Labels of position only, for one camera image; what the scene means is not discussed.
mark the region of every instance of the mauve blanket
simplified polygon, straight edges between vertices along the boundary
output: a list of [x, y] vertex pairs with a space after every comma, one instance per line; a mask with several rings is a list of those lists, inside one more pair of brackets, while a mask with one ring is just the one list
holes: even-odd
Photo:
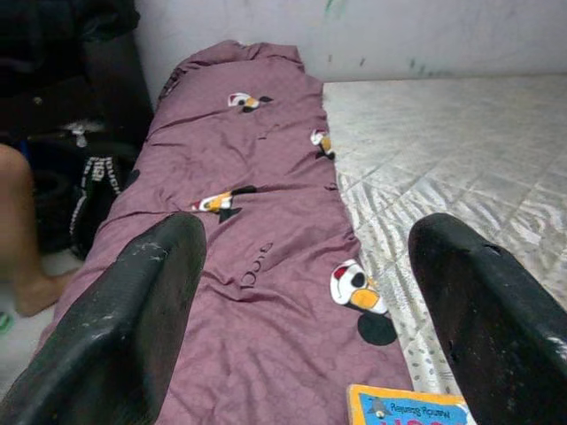
[[183, 61], [160, 98], [139, 176], [43, 341], [134, 236], [194, 211], [208, 255], [158, 423], [345, 424], [349, 384], [410, 389], [398, 342], [366, 343], [361, 313], [331, 298], [331, 273], [360, 247], [337, 191], [322, 84], [297, 50], [222, 42]]

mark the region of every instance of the knee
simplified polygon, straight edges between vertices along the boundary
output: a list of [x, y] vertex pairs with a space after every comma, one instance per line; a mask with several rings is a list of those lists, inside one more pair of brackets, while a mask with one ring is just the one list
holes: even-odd
[[22, 183], [29, 181], [31, 175], [26, 158], [10, 146], [0, 144], [0, 182]]

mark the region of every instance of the person's leg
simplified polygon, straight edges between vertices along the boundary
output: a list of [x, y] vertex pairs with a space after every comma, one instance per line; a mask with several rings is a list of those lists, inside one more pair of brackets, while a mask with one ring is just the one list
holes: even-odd
[[11, 281], [24, 316], [54, 304], [71, 274], [49, 277], [35, 235], [34, 181], [26, 159], [0, 144], [0, 270]]

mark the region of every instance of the green object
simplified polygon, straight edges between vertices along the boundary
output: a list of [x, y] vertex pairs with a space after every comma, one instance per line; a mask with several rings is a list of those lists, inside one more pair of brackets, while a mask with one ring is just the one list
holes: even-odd
[[8, 313], [0, 312], [0, 335], [8, 333], [13, 322], [13, 318]]

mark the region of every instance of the book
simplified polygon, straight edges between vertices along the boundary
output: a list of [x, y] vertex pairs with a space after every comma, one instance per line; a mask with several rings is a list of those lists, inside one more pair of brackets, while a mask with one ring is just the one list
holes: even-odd
[[389, 390], [368, 385], [348, 387], [351, 425], [471, 425], [461, 396]]

